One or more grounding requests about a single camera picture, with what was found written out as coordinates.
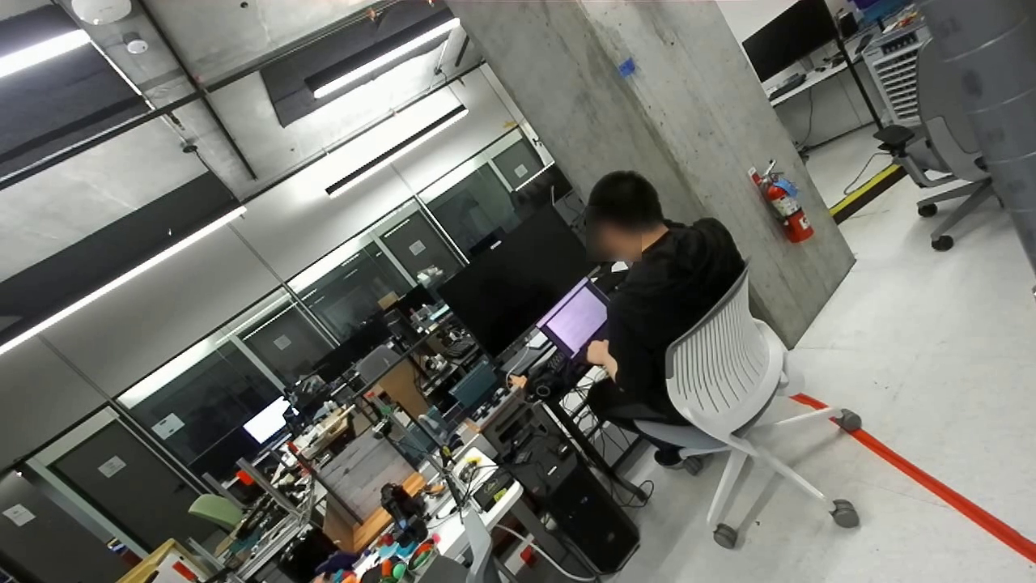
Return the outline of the red fire extinguisher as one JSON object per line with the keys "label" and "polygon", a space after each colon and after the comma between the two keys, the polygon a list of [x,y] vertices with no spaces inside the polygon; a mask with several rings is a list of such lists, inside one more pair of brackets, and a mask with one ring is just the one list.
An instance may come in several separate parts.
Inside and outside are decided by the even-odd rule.
{"label": "red fire extinguisher", "polygon": [[805,243],[812,237],[812,225],[805,219],[797,186],[774,165],[754,170],[751,181],[758,186],[762,197],[771,204],[784,237],[789,243]]}

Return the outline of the cluttered work desk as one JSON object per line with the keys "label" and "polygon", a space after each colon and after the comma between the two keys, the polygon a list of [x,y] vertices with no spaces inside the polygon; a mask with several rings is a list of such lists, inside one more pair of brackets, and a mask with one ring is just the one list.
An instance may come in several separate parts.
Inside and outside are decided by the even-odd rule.
{"label": "cluttered work desk", "polygon": [[451,562],[477,562],[504,577],[496,554],[501,539],[513,551],[542,548],[553,557],[566,548],[556,524],[535,506],[481,445],[460,461],[433,454],[433,424],[408,417],[401,404],[374,424],[364,412],[332,408],[319,424],[284,428],[259,445],[255,461],[238,463],[232,485],[242,496],[199,494],[189,520],[213,527],[213,548],[199,548],[218,583],[259,583],[266,571],[284,574],[309,554],[364,554],[381,534],[389,551],[410,557],[421,539]]}

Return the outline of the grey office chair background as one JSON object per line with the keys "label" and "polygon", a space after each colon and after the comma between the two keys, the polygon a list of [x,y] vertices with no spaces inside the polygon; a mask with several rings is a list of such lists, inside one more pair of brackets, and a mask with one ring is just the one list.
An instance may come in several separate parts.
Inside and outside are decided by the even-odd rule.
{"label": "grey office chair background", "polygon": [[928,233],[932,251],[948,254],[957,245],[952,229],[993,197],[984,159],[964,153],[941,117],[922,126],[885,126],[878,142],[919,188],[928,188],[928,197],[918,201],[919,218],[935,218],[947,201],[958,201]]}

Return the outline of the white office chair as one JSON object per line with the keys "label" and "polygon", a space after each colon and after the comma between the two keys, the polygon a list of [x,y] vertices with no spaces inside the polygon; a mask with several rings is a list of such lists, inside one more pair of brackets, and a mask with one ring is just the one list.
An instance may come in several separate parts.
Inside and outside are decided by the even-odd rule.
{"label": "white office chair", "polygon": [[720,548],[737,543],[737,527],[727,521],[727,511],[747,463],[767,468],[805,494],[838,527],[860,524],[859,509],[850,499],[834,499],[767,448],[778,430],[792,430],[811,421],[834,421],[841,434],[856,434],[860,417],[851,408],[821,404],[804,416],[767,421],[764,412],[784,398],[784,387],[788,343],[771,324],[751,316],[747,275],[737,275],[665,352],[665,388],[685,421],[642,421],[638,430],[669,445],[680,457],[727,457],[722,479],[707,511],[707,527]]}

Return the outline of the laptop with purple screen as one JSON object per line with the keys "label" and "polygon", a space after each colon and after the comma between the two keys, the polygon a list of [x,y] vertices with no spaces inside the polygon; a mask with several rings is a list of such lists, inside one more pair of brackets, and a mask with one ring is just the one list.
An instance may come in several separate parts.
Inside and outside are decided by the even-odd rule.
{"label": "laptop with purple screen", "polygon": [[579,357],[583,348],[605,326],[610,305],[593,283],[575,285],[538,324],[538,331],[566,357]]}

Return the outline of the small lit monitor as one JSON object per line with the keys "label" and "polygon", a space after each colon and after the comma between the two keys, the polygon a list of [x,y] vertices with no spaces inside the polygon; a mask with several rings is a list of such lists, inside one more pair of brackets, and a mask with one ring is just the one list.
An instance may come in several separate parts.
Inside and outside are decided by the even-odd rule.
{"label": "small lit monitor", "polygon": [[255,440],[255,445],[269,445],[283,428],[284,428],[284,412],[289,403],[276,398],[269,403],[259,416],[253,416],[242,430]]}

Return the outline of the seated person in black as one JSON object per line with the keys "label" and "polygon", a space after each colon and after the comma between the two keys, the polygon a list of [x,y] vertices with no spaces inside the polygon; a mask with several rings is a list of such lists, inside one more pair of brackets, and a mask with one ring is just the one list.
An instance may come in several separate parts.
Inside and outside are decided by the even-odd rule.
{"label": "seated person in black", "polygon": [[667,348],[731,290],[746,259],[715,218],[667,219],[653,186],[638,173],[595,181],[589,227],[630,263],[610,300],[610,338],[585,348],[585,359],[610,373],[589,404],[623,428],[680,424],[665,387]]}

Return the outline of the black computer tower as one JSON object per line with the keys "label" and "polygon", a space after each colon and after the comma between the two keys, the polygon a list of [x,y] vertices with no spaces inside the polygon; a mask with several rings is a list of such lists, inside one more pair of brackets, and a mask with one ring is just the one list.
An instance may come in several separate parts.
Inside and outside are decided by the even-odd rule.
{"label": "black computer tower", "polygon": [[542,404],[513,394],[487,417],[484,434],[500,468],[524,485],[600,574],[626,568],[642,543],[638,524]]}

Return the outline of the concrete pillar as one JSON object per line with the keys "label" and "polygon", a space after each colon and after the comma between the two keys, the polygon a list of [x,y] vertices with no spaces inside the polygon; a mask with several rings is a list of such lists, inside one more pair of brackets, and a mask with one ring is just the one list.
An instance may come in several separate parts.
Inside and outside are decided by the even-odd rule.
{"label": "concrete pillar", "polygon": [[[575,188],[644,176],[674,219],[715,218],[754,310],[799,343],[856,266],[715,0],[447,0]],[[782,170],[812,237],[789,243],[751,181]]]}

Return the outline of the red floor tape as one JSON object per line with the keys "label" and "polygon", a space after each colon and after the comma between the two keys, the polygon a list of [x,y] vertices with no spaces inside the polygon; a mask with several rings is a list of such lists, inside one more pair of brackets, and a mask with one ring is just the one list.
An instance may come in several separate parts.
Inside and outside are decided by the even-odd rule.
{"label": "red floor tape", "polygon": [[941,506],[948,506],[957,515],[971,521],[979,533],[984,533],[988,539],[993,539],[1007,551],[1015,551],[1023,562],[1036,565],[1036,541],[1034,539],[1027,539],[1010,521],[999,520],[993,511],[988,511],[984,506],[979,506],[975,499],[969,499],[964,494],[958,494],[947,479],[932,475],[928,469],[922,469],[909,457],[897,454],[890,445],[885,445],[880,436],[866,430],[860,421],[845,421],[841,416],[835,416],[835,417],[838,417],[835,424],[851,440],[859,440],[868,454],[876,454],[880,463],[886,463],[890,469],[897,469],[900,475],[918,483],[922,494],[935,496]]}

